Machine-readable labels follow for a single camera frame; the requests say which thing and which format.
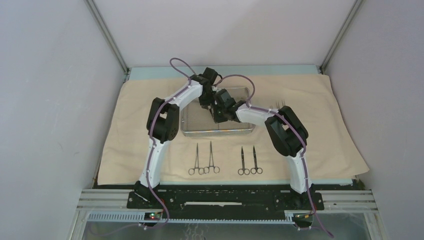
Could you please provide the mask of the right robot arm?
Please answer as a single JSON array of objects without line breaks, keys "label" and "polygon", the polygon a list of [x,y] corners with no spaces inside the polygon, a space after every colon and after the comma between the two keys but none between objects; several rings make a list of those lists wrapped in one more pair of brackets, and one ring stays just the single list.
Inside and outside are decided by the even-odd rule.
[{"label": "right robot arm", "polygon": [[311,202],[308,193],[309,180],[305,160],[309,133],[293,109],[287,105],[280,109],[265,109],[251,105],[248,101],[236,101],[226,89],[212,94],[210,104],[215,120],[249,123],[264,126],[276,151],[288,159],[290,173],[291,204],[304,209]]}]

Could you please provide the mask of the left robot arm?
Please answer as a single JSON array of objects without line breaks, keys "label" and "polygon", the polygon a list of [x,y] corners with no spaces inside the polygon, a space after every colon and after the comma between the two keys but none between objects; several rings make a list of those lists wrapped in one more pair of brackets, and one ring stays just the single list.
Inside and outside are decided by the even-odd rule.
[{"label": "left robot arm", "polygon": [[213,84],[218,76],[218,72],[207,67],[202,74],[190,76],[187,83],[172,95],[152,101],[146,123],[149,152],[139,178],[142,186],[153,189],[159,185],[165,153],[179,131],[181,110],[195,99],[202,108],[210,107],[215,101]]}]

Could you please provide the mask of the metal hemostat clamp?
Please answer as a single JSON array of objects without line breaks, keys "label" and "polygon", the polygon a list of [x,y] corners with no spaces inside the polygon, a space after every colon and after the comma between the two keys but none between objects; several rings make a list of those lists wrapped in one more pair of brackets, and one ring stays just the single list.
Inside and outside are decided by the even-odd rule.
[{"label": "metal hemostat clamp", "polygon": [[209,142],[209,161],[208,161],[208,166],[205,166],[203,168],[203,172],[204,174],[209,174],[209,173],[214,173],[214,174],[218,174],[220,173],[221,169],[215,165],[215,161],[214,161],[214,155],[213,155],[213,145],[212,142]]},{"label": "metal hemostat clamp", "polygon": [[199,145],[198,144],[196,144],[194,166],[192,168],[189,168],[188,169],[188,174],[190,176],[194,175],[195,173],[198,173],[199,175],[205,174],[204,168],[203,167],[200,167],[200,161],[199,161]]}]

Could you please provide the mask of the beige cloth wrap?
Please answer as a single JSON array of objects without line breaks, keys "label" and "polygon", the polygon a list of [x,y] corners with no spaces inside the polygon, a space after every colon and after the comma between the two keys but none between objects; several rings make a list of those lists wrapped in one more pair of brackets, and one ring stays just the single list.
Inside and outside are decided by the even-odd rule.
[{"label": "beige cloth wrap", "polygon": [[[103,148],[97,182],[99,185],[134,184],[141,176],[149,153],[147,118],[154,98],[166,98],[179,90],[184,78],[130,80],[120,91],[111,127]],[[284,100],[308,131],[305,160],[312,182],[349,179],[369,171],[366,161],[344,124],[328,76],[321,74],[256,75],[247,79],[230,77],[221,88],[253,90],[252,104],[268,108]],[[199,166],[208,166],[212,142],[214,164],[220,173],[189,175],[195,164],[198,144]],[[241,147],[245,167],[254,167],[253,146],[262,174],[239,175]],[[187,137],[179,132],[165,153],[162,184],[279,184],[290,178],[289,164],[272,145],[265,127],[249,134]]]}]

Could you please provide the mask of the metal surgical scissors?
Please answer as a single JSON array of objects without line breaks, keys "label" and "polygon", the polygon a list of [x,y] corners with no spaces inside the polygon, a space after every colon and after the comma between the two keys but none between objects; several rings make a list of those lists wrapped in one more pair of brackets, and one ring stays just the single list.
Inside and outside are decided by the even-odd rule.
[{"label": "metal surgical scissors", "polygon": [[250,169],[250,173],[253,175],[256,175],[256,174],[260,175],[263,173],[263,169],[258,166],[257,152],[256,152],[255,146],[252,147],[252,154],[253,154],[254,167]]}]

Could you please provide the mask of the metal surgical instrument tray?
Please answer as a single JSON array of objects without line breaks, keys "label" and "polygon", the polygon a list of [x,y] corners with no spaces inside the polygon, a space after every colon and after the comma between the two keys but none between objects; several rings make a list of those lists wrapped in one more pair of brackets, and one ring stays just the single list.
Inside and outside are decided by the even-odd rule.
[{"label": "metal surgical instrument tray", "polygon": [[250,134],[255,125],[226,121],[215,123],[209,110],[202,108],[196,98],[181,113],[180,130],[186,137],[217,137]]}]

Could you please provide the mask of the thin metal needle tweezers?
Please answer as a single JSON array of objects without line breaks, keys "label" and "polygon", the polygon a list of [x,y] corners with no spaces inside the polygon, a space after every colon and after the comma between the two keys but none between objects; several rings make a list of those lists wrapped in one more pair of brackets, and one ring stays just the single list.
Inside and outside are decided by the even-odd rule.
[{"label": "thin metal needle tweezers", "polygon": [[284,106],[286,106],[285,100],[281,99],[281,100],[277,100],[273,105],[271,105],[270,107],[272,109],[281,109]]}]

